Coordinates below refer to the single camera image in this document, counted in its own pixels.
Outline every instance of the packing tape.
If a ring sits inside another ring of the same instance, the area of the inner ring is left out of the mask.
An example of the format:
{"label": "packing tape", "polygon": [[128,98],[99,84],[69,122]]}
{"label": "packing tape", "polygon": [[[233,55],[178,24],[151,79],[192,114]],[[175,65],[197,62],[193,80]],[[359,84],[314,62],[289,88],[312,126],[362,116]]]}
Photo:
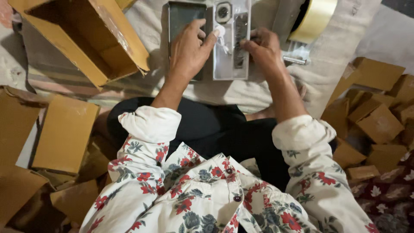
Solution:
{"label": "packing tape", "polygon": [[338,0],[310,0],[305,17],[289,40],[306,44],[315,41],[331,20],[337,4]]}

